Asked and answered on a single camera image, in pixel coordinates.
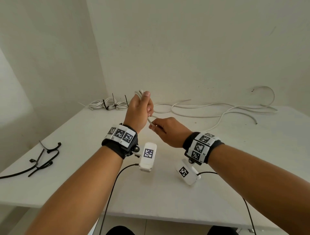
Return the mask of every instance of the white table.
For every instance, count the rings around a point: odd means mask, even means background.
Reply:
[[[228,145],[310,181],[310,118],[289,107],[278,108],[279,112],[274,115],[255,114],[257,125],[244,115],[227,114],[211,133],[220,136]],[[213,114],[223,109],[226,108],[213,107],[205,111],[192,111],[196,114]],[[87,108],[80,111],[43,140],[43,144],[48,148],[56,147],[58,142],[62,143],[54,164],[29,178],[26,173],[0,180],[0,203],[41,207],[53,192],[95,153],[110,126],[121,123],[125,113],[104,109],[92,111]],[[164,118],[174,115],[167,113],[157,116]],[[217,118],[175,117],[193,131],[207,129],[217,122]],[[108,214],[251,228],[241,196],[218,175],[203,174],[201,179],[190,187],[178,177],[174,169],[175,162],[185,157],[184,150],[169,147],[148,127],[139,134],[139,144],[143,145],[145,142],[157,144],[153,170],[150,173],[141,172],[138,166],[126,169],[116,183]],[[0,176],[29,168],[32,166],[29,159],[37,159],[41,150],[42,147],[38,144]],[[49,158],[45,153],[42,160]],[[134,156],[127,157],[122,168],[138,162],[139,159]],[[196,169],[212,170],[206,164],[197,166]],[[276,227],[251,206],[250,211],[256,228]]]

